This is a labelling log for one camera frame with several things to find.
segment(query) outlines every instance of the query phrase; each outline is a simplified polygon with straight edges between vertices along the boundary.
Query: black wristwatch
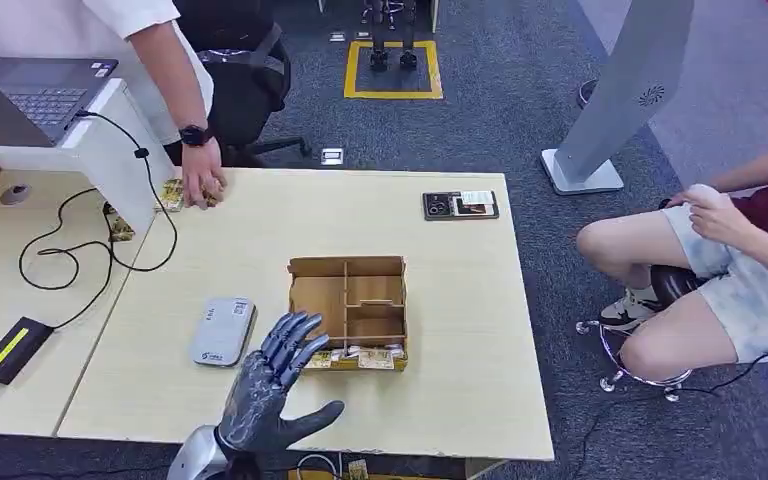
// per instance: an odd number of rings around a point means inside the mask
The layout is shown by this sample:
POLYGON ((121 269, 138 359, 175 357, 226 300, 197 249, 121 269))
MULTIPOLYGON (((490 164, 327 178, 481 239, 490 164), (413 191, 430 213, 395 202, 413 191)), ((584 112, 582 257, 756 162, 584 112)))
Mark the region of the black wristwatch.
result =
POLYGON ((181 143, 190 147, 201 147, 213 138, 210 127, 201 128, 198 125, 187 125, 178 133, 181 135, 181 143))

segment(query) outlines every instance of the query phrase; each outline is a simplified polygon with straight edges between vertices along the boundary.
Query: person's hand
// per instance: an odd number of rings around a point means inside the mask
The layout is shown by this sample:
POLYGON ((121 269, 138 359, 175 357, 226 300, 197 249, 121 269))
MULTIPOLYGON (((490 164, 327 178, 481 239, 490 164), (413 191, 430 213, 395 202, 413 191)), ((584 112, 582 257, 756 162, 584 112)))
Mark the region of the person's hand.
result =
POLYGON ((670 201, 664 206, 664 208, 676 207, 687 201, 685 192, 681 191, 670 197, 670 201))
POLYGON ((747 242, 759 231, 758 227, 734 206, 728 195, 709 197, 689 191, 684 195, 692 204, 690 221, 693 223, 693 230, 708 240, 744 250, 747 242))
POLYGON ((222 155, 215 138, 201 147, 183 145, 181 152, 184 204, 207 208, 207 193, 217 202, 222 201, 222 191, 227 186, 222 174, 222 155))
POLYGON ((263 341, 260 350, 246 356, 225 403, 219 438, 241 452, 284 450, 331 425, 345 405, 333 401, 318 412, 284 420, 281 411, 287 393, 313 354, 328 343, 328 335, 302 344, 322 323, 321 315, 288 313, 263 341))

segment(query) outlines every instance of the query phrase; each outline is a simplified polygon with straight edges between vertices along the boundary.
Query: robotic hand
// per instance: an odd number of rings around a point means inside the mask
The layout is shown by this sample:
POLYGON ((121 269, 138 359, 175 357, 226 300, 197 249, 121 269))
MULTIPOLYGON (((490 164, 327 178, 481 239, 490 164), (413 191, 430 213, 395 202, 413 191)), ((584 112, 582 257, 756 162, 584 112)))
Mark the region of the robotic hand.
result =
POLYGON ((203 425, 187 438, 167 480, 257 478, 254 453, 284 450, 337 420, 345 407, 340 401, 296 420, 281 418, 290 388, 328 342, 320 335, 302 346, 321 323, 321 315, 304 312, 278 320, 261 348, 243 360, 219 426, 203 425))

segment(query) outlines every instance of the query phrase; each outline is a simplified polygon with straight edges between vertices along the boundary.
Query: gray portable battery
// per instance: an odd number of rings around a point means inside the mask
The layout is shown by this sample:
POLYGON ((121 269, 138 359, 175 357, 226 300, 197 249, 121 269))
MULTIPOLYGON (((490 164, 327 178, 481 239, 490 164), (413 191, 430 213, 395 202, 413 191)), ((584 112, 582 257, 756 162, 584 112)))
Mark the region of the gray portable battery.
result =
POLYGON ((247 298, 209 300, 190 344, 190 358, 204 365, 234 365, 240 360, 254 320, 255 307, 247 298))

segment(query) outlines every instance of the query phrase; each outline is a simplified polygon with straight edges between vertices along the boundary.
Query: white sneaker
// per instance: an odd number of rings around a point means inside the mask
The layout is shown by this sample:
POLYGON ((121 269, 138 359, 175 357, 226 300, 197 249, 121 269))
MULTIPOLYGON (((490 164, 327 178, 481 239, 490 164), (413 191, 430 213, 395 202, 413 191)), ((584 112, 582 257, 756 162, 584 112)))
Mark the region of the white sneaker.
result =
POLYGON ((652 318, 661 309, 652 287, 643 290, 627 288, 625 296, 608 305, 599 321, 608 330, 631 330, 652 318))

